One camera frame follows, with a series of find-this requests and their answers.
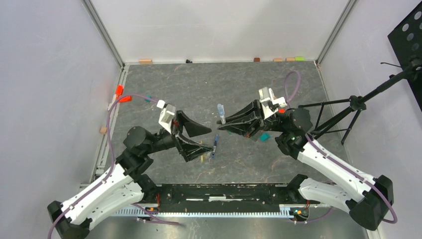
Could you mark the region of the blue white pen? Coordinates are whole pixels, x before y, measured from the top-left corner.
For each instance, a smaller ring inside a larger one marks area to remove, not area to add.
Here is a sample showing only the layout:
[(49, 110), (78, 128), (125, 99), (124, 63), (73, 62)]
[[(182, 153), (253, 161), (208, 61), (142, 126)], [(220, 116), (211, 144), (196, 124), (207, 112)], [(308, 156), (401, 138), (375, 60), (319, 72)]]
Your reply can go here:
[(217, 110), (218, 110), (221, 124), (226, 124), (224, 106), (222, 104), (218, 104)]

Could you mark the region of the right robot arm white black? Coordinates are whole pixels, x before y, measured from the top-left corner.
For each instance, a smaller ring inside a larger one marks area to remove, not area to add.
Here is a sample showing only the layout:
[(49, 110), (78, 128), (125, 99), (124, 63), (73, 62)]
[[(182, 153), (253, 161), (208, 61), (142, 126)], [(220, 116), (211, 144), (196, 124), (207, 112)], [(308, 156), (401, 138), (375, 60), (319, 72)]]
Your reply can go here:
[(278, 132), (275, 141), (280, 151), (304, 163), (332, 181), (318, 182), (306, 175), (297, 175), (287, 190), (293, 203), (318, 201), (348, 213), (367, 230), (375, 231), (390, 213), (389, 223), (398, 220), (393, 210), (393, 182), (385, 175), (365, 173), (328, 151), (309, 134), (310, 113), (304, 108), (291, 108), (282, 99), (254, 100), (246, 107), (217, 122), (226, 130), (252, 138), (265, 131)]

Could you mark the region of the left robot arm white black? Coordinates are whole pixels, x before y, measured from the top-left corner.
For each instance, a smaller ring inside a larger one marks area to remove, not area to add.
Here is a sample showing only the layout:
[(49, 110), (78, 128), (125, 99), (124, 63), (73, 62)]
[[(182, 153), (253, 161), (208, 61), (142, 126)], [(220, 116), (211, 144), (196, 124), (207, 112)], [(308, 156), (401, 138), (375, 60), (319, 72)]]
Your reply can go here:
[(48, 205), (52, 228), (61, 238), (84, 239), (118, 210), (140, 201), (157, 200), (158, 187), (145, 173), (153, 163), (150, 154), (176, 148), (189, 162), (212, 151), (212, 146), (191, 140), (212, 129), (191, 120), (182, 110), (162, 110), (159, 123), (162, 128), (157, 133), (132, 127), (123, 141), (125, 150), (103, 175), (72, 198)]

